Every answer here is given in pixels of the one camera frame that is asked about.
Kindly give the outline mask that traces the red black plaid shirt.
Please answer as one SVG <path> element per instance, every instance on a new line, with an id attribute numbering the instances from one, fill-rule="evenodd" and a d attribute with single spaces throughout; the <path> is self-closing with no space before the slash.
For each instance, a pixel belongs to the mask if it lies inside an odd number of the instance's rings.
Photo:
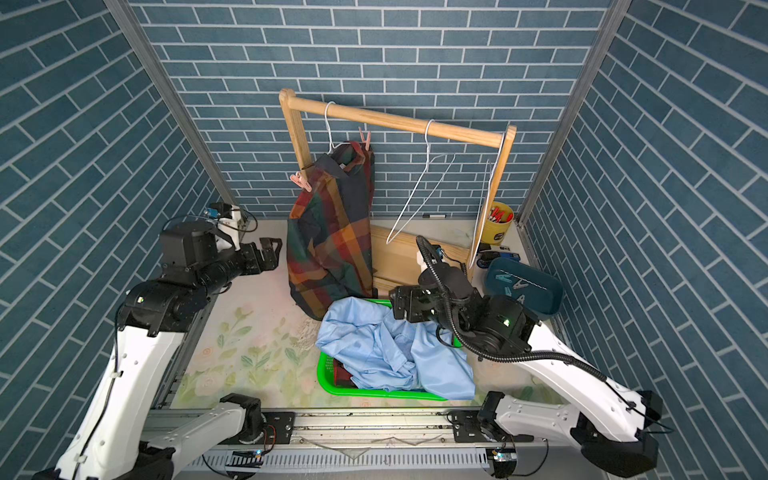
<path id="1" fill-rule="evenodd" d="M 333 384 L 339 388 L 356 389 L 352 375 L 338 360 L 333 360 Z"/>

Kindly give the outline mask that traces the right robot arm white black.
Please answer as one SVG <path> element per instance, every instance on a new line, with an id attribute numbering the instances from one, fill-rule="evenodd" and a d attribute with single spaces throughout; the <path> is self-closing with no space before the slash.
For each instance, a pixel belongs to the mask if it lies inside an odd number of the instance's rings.
<path id="1" fill-rule="evenodd" d="M 516 299 L 481 295 L 465 270 L 446 263 L 436 245 L 417 236 L 422 271 L 416 284 L 390 293 L 396 319 L 433 323 L 450 332 L 448 346 L 462 347 L 481 360 L 518 364 L 565 399 L 563 405 L 520 400 L 490 391 L 468 417 L 451 411 L 457 441 L 464 434 L 498 444 L 490 458 L 496 478 L 516 475 L 516 444 L 540 439 L 572 447 L 592 465 L 621 478 L 656 468 L 662 398 L 633 391 L 610 379 L 568 348 L 529 308 Z"/>

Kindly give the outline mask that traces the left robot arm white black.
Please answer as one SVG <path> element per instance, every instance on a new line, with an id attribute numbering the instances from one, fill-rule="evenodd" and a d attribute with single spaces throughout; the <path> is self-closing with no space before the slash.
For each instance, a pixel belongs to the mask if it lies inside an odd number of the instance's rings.
<path id="1" fill-rule="evenodd" d="M 161 274 L 132 287 L 113 321 L 114 347 L 75 438 L 37 479 L 172 479 L 225 440 L 259 445 L 267 438 L 261 402 L 228 394 L 209 412 L 169 434 L 141 434 L 168 366 L 216 296 L 240 276 L 279 265 L 282 241 L 262 237 L 239 207 L 213 203 L 198 215 L 166 222 L 159 235 Z"/>

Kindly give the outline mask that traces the white wire hanger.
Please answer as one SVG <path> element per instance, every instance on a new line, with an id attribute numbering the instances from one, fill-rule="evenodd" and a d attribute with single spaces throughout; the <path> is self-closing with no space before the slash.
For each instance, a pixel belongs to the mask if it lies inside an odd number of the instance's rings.
<path id="1" fill-rule="evenodd" d="M 501 135 L 500 145 L 494 161 L 493 162 L 488 161 L 486 163 L 487 178 L 484 180 L 484 183 L 481 189 L 481 202 L 479 204 L 479 210 L 478 210 L 478 214 L 474 224 L 473 240 L 469 248 L 468 260 L 467 260 L 468 273 L 471 273 L 474 269 L 477 249 L 480 244 L 482 230 L 484 228 L 486 218 L 487 218 L 486 209 L 490 206 L 492 202 L 492 198 L 494 197 L 494 195 L 490 193 L 490 190 L 494 183 L 494 176 L 496 174 L 498 163 L 502 157 L 502 151 L 503 151 L 504 143 L 506 140 L 506 136 L 507 136 L 506 133 L 503 133 Z"/>
<path id="2" fill-rule="evenodd" d="M 323 120 L 324 120 L 326 133 L 328 136 L 328 151 L 327 151 L 328 155 L 331 155 L 337 148 L 339 148 L 341 145 L 347 142 L 346 139 L 340 139 L 338 142 L 334 140 L 334 133 L 331 126 L 329 111 L 330 111 L 330 108 L 335 104 L 336 104 L 335 101 L 329 101 L 326 103 L 323 110 Z"/>
<path id="3" fill-rule="evenodd" d="M 444 180 L 446 174 L 450 171 L 450 168 L 455 162 L 455 156 L 448 154 L 440 154 L 434 157 L 432 155 L 432 144 L 430 143 L 430 128 L 435 123 L 434 119 L 430 119 L 427 121 L 425 130 L 424 130 L 424 142 L 426 147 L 426 160 L 424 164 L 424 168 L 422 172 L 419 174 L 412 190 L 410 191 L 407 200 L 405 201 L 405 204 L 403 205 L 400 213 L 398 214 L 395 223 L 391 227 L 386 240 L 385 244 L 389 245 L 391 244 L 402 232 L 403 230 L 411 223 L 411 221 L 416 217 L 418 213 L 421 212 L 423 207 L 427 204 L 427 202 L 432 198 L 435 191 L 437 190 L 438 186 L 442 183 Z M 421 204 L 413 211 L 410 210 L 411 203 L 415 198 L 415 194 L 420 190 L 420 187 L 424 183 L 425 176 L 430 172 L 430 168 L 435 165 L 436 160 L 443 158 L 444 162 L 442 163 L 442 166 L 444 169 L 441 172 L 440 178 L 436 181 L 433 188 L 429 191 L 426 197 L 424 197 L 421 201 Z"/>

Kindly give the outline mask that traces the dark multicolour plaid shirt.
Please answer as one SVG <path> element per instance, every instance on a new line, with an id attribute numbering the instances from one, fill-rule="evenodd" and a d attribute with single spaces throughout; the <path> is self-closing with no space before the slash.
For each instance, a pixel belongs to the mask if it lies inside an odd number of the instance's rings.
<path id="1" fill-rule="evenodd" d="M 319 156 L 306 170 L 312 190 L 301 192 L 290 212 L 290 294 L 314 320 L 322 320 L 337 300 L 374 296 L 374 160 L 374 153 L 356 141 Z"/>

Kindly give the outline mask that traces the pink clothespin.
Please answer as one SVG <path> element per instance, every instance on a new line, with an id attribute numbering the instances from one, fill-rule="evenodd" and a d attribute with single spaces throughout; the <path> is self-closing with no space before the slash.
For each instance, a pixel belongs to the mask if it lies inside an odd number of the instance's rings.
<path id="1" fill-rule="evenodd" d="M 362 127 L 359 127 L 358 132 L 360 135 L 360 143 L 362 144 L 364 150 L 370 152 L 371 151 L 371 131 L 364 130 Z"/>
<path id="2" fill-rule="evenodd" d="M 306 192 L 312 192 L 313 187 L 309 181 L 309 177 L 305 172 L 296 172 L 291 174 L 289 179 L 298 187 Z"/>

